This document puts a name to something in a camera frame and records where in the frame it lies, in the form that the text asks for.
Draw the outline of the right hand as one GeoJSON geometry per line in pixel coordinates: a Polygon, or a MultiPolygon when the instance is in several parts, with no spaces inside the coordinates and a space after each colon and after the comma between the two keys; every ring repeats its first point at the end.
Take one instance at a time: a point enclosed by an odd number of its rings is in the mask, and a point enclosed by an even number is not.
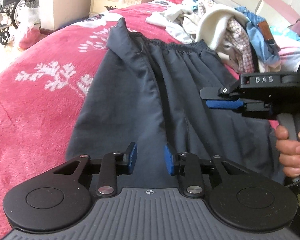
{"type": "Polygon", "coordinates": [[[300,141],[290,140],[288,130],[284,126],[275,129],[277,138],[276,148],[280,152],[279,162],[283,165],[283,172],[290,178],[300,176],[300,141]]]}

